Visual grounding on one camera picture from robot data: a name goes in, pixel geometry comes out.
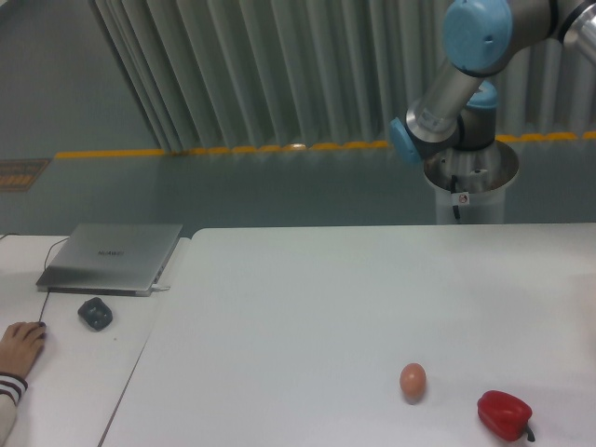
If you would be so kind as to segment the person's hand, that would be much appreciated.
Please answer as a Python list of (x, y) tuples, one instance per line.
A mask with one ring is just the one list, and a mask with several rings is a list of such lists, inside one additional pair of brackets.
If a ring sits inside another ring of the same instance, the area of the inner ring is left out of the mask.
[(32, 344), (38, 322), (16, 322), (7, 327), (1, 338), (1, 373), (26, 379), (36, 359)]

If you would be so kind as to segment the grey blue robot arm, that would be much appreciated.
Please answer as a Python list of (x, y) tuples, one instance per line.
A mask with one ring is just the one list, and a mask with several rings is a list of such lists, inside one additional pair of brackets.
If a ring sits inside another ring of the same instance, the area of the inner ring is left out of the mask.
[(403, 119), (390, 122), (390, 140), (411, 163), (459, 144), (462, 111), (484, 79), (503, 71), (520, 51), (547, 39), (595, 59), (592, 1), (454, 1), (442, 24), (446, 59), (427, 92)]

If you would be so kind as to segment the striped sleeve forearm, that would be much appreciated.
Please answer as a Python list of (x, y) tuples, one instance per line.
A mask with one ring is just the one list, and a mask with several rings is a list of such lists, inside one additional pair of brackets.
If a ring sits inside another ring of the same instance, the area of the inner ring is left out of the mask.
[(17, 419), (20, 400), (29, 387), (15, 374), (1, 373), (1, 445), (4, 445)]

